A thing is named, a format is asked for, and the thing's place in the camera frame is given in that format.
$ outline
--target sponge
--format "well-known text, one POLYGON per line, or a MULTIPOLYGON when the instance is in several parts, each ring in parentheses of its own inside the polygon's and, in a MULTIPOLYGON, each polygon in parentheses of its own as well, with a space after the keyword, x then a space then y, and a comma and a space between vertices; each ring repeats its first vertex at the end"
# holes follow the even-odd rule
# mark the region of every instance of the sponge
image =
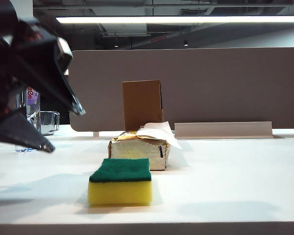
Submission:
POLYGON ((149 205, 151 198, 148 158, 104 159, 89 177, 90 205, 149 205))

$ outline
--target ceiling light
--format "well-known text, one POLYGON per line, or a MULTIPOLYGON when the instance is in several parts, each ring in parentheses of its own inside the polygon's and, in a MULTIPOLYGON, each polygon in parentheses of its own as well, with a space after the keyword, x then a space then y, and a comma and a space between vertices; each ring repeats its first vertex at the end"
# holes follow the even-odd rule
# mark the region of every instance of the ceiling light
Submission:
POLYGON ((63 24, 294 23, 294 16, 56 17, 63 24))

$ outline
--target wall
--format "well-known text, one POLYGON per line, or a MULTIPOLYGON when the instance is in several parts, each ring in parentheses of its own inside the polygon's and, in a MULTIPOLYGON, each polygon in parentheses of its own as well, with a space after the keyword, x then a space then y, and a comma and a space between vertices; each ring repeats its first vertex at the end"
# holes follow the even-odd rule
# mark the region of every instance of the wall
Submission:
POLYGON ((294 47, 294 28, 203 46, 203 48, 227 47, 294 47))
POLYGON ((33 0, 10 0, 19 18, 33 17, 33 0))

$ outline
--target glass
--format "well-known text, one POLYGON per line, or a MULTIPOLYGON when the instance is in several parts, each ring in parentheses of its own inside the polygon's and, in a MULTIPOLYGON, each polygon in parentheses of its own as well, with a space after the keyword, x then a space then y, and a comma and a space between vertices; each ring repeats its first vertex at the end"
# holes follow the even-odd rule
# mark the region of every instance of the glass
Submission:
POLYGON ((56 111, 40 111, 41 134, 53 135, 59 130, 60 114, 56 111))
MULTIPOLYGON (((16 108, 26 106, 26 118, 27 120, 41 133, 40 124, 40 94, 27 87, 26 90, 16 95, 16 108)), ((31 152, 37 151, 36 149, 24 146, 15 146, 17 152, 31 152)))

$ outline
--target brown cardboard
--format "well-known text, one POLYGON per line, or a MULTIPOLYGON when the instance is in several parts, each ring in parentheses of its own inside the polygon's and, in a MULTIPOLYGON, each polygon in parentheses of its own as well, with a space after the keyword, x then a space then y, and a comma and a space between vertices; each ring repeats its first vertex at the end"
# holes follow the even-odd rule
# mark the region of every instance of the brown cardboard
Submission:
POLYGON ((124 128, 138 130, 148 122, 163 122, 159 80, 122 82, 124 128))

